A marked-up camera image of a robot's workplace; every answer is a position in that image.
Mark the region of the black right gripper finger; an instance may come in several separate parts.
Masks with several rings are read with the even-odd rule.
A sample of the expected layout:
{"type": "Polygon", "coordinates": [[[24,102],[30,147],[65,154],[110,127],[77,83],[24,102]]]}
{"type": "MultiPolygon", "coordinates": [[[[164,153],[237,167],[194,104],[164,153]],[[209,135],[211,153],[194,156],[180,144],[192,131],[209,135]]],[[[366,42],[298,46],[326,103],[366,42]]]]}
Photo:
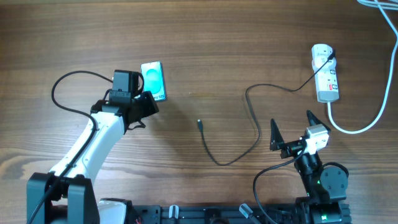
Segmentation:
{"type": "Polygon", "coordinates": [[[325,123],[320,121],[310,110],[307,110],[307,119],[310,126],[322,124],[328,132],[331,131],[331,129],[325,123]]]}
{"type": "Polygon", "coordinates": [[[275,119],[271,119],[270,150],[278,151],[284,147],[285,141],[278,129],[275,119]]]}

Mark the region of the blue screen Galaxy smartphone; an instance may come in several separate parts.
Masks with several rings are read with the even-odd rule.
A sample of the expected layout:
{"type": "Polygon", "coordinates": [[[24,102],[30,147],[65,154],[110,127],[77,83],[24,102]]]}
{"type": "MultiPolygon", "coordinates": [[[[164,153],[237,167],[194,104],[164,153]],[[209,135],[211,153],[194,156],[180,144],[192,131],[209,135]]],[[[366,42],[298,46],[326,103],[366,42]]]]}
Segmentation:
{"type": "Polygon", "coordinates": [[[141,73],[144,77],[144,91],[150,91],[155,101],[165,101],[167,94],[161,62],[143,63],[141,73]]]}

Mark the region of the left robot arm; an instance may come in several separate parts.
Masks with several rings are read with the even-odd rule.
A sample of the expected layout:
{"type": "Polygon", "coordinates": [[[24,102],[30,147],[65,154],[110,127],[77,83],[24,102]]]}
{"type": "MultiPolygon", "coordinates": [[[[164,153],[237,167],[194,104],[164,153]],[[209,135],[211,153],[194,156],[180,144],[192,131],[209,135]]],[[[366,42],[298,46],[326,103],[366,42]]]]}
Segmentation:
{"type": "Polygon", "coordinates": [[[115,70],[112,89],[87,114],[81,136],[48,173],[35,172],[27,183],[28,223],[141,223],[131,201],[96,201],[93,183],[113,146],[142,119],[158,113],[139,72],[115,70]]]}

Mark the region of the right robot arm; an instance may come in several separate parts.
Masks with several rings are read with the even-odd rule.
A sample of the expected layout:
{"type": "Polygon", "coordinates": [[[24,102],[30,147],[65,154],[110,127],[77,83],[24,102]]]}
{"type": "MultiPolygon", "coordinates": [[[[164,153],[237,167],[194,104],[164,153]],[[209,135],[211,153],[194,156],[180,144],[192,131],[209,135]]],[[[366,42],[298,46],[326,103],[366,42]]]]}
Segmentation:
{"type": "Polygon", "coordinates": [[[310,110],[309,127],[296,141],[284,141],[274,119],[271,120],[270,150],[280,151],[281,158],[292,158],[307,193],[299,197],[291,215],[293,223],[351,223],[346,200],[348,169],[337,163],[323,163],[318,151],[328,145],[331,129],[310,110]]]}

